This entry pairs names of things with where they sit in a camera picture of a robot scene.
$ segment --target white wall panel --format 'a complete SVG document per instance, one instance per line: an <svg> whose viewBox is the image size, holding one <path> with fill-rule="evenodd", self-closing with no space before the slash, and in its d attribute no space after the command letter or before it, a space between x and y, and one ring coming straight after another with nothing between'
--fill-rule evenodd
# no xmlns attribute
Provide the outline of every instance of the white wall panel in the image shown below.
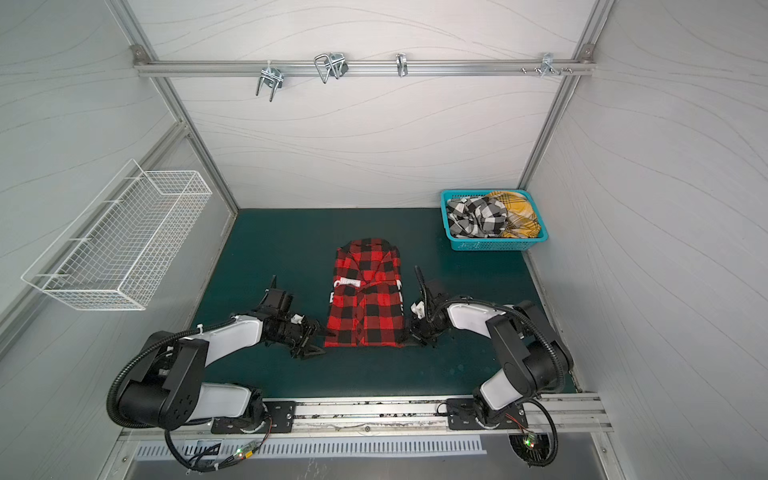
<svg viewBox="0 0 768 480"><path fill-rule="evenodd" d="M0 45L1 312L37 255L174 119L103 0L2 2ZM161 167L208 179L186 140ZM104 409L112 379L152 332L189 322L229 219L214 194L143 312L78 312L40 294L0 360L0 478L96 478L120 431Z"/></svg>
<svg viewBox="0 0 768 480"><path fill-rule="evenodd" d="M767 7L619 0L529 187L629 478L768 477Z"/></svg>
<svg viewBox="0 0 768 480"><path fill-rule="evenodd" d="M19 276L174 119L103 2L0 7L0 312Z"/></svg>
<svg viewBox="0 0 768 480"><path fill-rule="evenodd" d="M131 0L163 60L570 58L593 0Z"/></svg>
<svg viewBox="0 0 768 480"><path fill-rule="evenodd" d="M594 0L131 0L163 60L570 58ZM514 187L559 79L175 79L241 207L432 207Z"/></svg>
<svg viewBox="0 0 768 480"><path fill-rule="evenodd" d="M431 207L514 187L557 81L520 77L174 80L243 208Z"/></svg>

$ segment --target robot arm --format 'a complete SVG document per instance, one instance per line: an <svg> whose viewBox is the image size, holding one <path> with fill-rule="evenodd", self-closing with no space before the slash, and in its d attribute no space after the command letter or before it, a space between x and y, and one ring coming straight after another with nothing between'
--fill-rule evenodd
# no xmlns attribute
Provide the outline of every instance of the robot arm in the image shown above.
<svg viewBox="0 0 768 480"><path fill-rule="evenodd" d="M118 425L155 426L174 430L187 422L226 418L242 430L255 429L264 419L260 394L244 386L204 383L205 367L239 349L261 342L286 345L292 357L324 353L312 343L327 335L316 320L289 313L293 296L275 288L275 279L256 309L235 315L230 322L200 333L173 339L154 333L142 352L162 344L115 380L118 390L108 396L108 411ZM114 405L119 415L114 415Z"/></svg>
<svg viewBox="0 0 768 480"><path fill-rule="evenodd" d="M442 287L427 284L416 267L422 300L412 335L424 345L435 344L448 328L466 329L491 339L501 369L475 391L475 415L483 425L495 425L507 409L518 410L525 400L554 386L561 389L573 359L560 336L533 303L500 306L468 297L449 298Z"/></svg>

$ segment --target plastic laundry basket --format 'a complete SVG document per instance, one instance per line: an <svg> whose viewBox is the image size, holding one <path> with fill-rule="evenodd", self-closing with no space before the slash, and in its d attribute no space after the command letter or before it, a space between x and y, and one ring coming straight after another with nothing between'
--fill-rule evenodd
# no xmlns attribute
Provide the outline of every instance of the plastic laundry basket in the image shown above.
<svg viewBox="0 0 768 480"><path fill-rule="evenodd" d="M483 195L490 194L495 191L506 192L518 192L525 195L525 198L531 202L533 211L538 217L538 223L541 225L541 232L538 234L538 238L456 238L451 235L451 230L448 227L448 212L445 210L445 204L448 200L453 198L464 197L482 197ZM533 247L536 243L547 240L547 227L544 226L544 220L542 220L536 203L531 198L531 195L525 190L509 190L498 188L496 190L445 190L441 195L440 208L442 209L442 225L445 227L445 234L448 235L448 240L451 240L451 248L453 250L527 250Z"/></svg>

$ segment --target ventilation grille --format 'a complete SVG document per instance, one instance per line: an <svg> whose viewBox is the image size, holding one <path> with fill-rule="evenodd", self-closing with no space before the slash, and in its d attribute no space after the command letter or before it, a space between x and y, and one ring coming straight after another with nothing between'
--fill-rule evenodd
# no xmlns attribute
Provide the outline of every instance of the ventilation grille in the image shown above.
<svg viewBox="0 0 768 480"><path fill-rule="evenodd" d="M189 440L177 448L186 457L221 442L219 455L203 459L224 459L250 439ZM252 458L330 458L330 457L435 457L444 455L485 455L480 435L422 435L364 438L269 439ZM141 442L137 461L172 460L161 440Z"/></svg>

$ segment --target white wire basket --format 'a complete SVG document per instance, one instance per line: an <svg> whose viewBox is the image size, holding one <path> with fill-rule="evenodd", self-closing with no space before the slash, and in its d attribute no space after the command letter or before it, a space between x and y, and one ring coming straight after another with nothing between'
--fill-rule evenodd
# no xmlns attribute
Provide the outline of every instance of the white wire basket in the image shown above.
<svg viewBox="0 0 768 480"><path fill-rule="evenodd" d="M104 200L110 187L116 196ZM195 170L148 171L131 161L101 192L22 280L76 310L145 310L210 188Z"/></svg>

